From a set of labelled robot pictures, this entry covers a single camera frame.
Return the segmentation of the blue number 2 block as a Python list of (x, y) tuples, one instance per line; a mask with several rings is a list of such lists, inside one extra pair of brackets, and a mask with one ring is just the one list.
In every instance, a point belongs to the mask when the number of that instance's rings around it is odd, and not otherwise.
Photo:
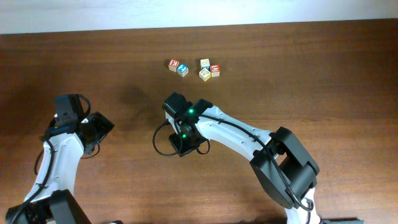
[(189, 69), (186, 65), (184, 64), (179, 64), (177, 67), (177, 73), (181, 76), (181, 77), (185, 77), (189, 72)]

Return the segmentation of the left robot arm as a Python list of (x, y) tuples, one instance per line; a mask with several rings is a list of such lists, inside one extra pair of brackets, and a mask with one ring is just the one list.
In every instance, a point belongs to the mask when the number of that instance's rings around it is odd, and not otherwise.
[(83, 109), (81, 94), (54, 99), (55, 115), (35, 162), (36, 180), (23, 203), (8, 209), (6, 223), (89, 223), (74, 198), (78, 164), (96, 156), (114, 124), (101, 113)]

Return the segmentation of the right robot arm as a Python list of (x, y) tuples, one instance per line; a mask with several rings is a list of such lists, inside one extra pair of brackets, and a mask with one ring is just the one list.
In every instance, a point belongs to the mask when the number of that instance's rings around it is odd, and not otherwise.
[(172, 93), (162, 108), (165, 124), (175, 131), (169, 141), (176, 155), (219, 142), (249, 161), (265, 193), (284, 207), (287, 223), (321, 222), (314, 202), (320, 168), (292, 131), (255, 128), (209, 101), (192, 103), (179, 93)]

